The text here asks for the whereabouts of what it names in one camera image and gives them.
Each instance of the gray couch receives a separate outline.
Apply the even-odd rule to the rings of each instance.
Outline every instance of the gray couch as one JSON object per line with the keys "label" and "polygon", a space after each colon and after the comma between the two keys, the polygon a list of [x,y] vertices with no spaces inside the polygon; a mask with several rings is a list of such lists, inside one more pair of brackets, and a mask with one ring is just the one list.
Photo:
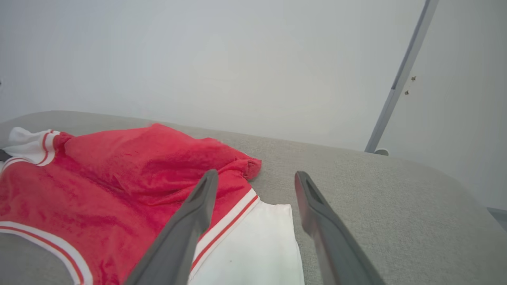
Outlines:
{"label": "gray couch", "polygon": [[[0,124],[82,135],[153,121],[79,112],[30,114]],[[421,164],[357,151],[164,123],[214,137],[262,159],[251,184],[267,203],[292,205],[305,283],[321,284],[313,241],[301,227],[294,173],[308,172],[387,284],[507,284],[507,233],[456,180]],[[70,284],[51,253],[0,234],[1,284]]]}

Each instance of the clothing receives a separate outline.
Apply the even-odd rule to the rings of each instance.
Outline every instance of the clothing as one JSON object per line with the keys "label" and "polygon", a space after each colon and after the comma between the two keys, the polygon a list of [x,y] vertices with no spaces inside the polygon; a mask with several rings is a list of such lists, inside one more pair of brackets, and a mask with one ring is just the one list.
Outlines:
{"label": "clothing", "polygon": [[[76,284],[123,283],[212,168],[219,172],[215,207],[189,283],[235,283],[262,270],[264,279],[243,283],[303,283],[290,206],[261,202],[247,182],[260,171],[258,159],[160,124],[78,137],[14,128],[9,141],[4,150],[13,158],[0,177],[0,232],[54,253]],[[241,266],[244,274],[226,270],[233,261],[248,264]]]}

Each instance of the white wall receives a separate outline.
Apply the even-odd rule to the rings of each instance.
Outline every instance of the white wall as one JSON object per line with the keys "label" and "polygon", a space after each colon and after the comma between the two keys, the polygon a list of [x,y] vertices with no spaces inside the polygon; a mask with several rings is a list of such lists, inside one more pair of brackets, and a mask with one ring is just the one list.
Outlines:
{"label": "white wall", "polygon": [[379,143],[507,209],[507,1],[440,0]]}
{"label": "white wall", "polygon": [[424,1],[0,3],[0,122],[71,110],[363,150]]}

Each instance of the striped trim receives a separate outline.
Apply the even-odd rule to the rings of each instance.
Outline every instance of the striped trim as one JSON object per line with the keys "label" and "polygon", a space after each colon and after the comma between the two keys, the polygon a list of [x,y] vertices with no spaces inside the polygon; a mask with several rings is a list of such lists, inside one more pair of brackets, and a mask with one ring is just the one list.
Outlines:
{"label": "striped trim", "polygon": [[86,261],[72,245],[62,238],[15,222],[0,222],[0,233],[18,235],[54,254],[65,264],[74,284],[93,284],[93,276]]}
{"label": "striped trim", "polygon": [[31,156],[33,158],[32,154],[27,154],[26,157],[12,157],[5,162],[4,166],[2,167],[2,172],[9,165],[12,165],[16,162],[29,162],[37,166],[44,166],[51,163],[55,158],[55,148],[53,146],[53,139],[59,134],[60,132],[55,130],[48,130],[43,136],[41,134],[40,146],[42,153],[44,153],[44,157],[39,163],[34,163],[33,159],[30,159]]}
{"label": "striped trim", "polygon": [[258,203],[259,197],[253,189],[250,189],[250,191],[248,191],[213,228],[202,236],[195,249],[189,281],[194,278],[211,252],[213,252]]}

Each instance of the gray pole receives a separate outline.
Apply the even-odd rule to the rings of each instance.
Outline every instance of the gray pole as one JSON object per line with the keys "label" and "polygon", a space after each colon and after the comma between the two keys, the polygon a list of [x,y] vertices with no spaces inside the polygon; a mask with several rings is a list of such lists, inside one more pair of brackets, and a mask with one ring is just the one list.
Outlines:
{"label": "gray pole", "polygon": [[394,78],[391,91],[385,101],[384,108],[380,113],[377,124],[373,129],[372,136],[366,145],[365,152],[367,153],[374,153],[377,148],[380,138],[387,126],[387,122],[389,122],[392,111],[394,110],[400,94],[402,93],[402,88],[409,77],[412,67],[414,66],[415,59],[421,49],[422,41],[426,36],[426,32],[428,31],[429,24],[431,23],[431,19],[433,18],[438,2],[439,0],[426,0],[424,3],[424,8],[422,8],[421,16],[415,26],[407,52],[405,53],[400,68],[398,69],[398,74],[396,74],[396,77]]}

